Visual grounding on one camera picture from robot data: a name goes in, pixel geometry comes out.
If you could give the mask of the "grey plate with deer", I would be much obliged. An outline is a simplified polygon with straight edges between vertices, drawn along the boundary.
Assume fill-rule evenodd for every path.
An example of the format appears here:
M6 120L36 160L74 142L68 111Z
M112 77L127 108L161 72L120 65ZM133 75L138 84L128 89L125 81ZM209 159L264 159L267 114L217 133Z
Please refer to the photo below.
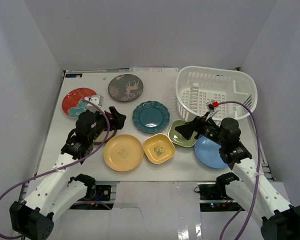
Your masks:
M136 100L144 90L142 80L133 74L121 74L108 85L109 95L117 102L128 103Z

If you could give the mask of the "red plate with teal flower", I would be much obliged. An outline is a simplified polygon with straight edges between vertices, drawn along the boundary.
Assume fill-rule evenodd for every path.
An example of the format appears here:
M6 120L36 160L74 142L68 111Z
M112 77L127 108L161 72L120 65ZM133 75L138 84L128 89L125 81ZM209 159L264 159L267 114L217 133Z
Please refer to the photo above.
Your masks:
M64 114L69 118L77 119L79 115L86 111L87 103L82 99L85 97L92 97L97 93L86 87L73 89L63 98L61 108Z

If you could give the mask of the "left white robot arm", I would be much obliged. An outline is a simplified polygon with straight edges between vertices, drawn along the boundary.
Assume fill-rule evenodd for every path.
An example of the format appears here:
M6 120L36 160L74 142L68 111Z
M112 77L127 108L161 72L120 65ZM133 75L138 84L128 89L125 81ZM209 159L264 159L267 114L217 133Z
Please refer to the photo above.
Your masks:
M51 173L22 202L9 208L12 228L30 240L46 240L55 221L78 200L91 200L96 194L96 180L75 172L94 153L94 142L103 132L120 130L126 116L115 107L109 112L82 112L60 150Z

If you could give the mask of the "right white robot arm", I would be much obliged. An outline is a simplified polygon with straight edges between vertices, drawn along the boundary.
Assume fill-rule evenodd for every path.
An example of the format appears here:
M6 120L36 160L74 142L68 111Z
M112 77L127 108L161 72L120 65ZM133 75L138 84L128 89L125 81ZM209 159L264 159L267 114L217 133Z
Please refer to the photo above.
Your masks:
M198 139L206 137L220 146L221 159L231 169L216 180L216 195L234 199L260 226L265 240L300 240L300 206L293 206L257 171L251 153L241 143L241 130L237 120L227 117L220 125L207 116L196 117L175 127L189 140L193 133Z

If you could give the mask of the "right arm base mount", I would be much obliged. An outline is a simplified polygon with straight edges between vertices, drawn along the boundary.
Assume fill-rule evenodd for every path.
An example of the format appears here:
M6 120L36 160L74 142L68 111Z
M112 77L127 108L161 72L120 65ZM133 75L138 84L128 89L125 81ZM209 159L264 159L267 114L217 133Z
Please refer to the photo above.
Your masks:
M236 212L241 208L232 198L222 197L214 182L198 184L194 192L199 195L199 207L202 213Z

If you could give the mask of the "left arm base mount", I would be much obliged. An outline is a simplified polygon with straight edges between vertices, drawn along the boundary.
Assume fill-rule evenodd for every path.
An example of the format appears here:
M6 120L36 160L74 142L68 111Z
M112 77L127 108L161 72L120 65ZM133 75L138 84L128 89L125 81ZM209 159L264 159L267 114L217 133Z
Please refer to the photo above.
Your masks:
M77 204L73 204L71 210L111 210L111 185L96 185L95 195L90 200L80 199Z

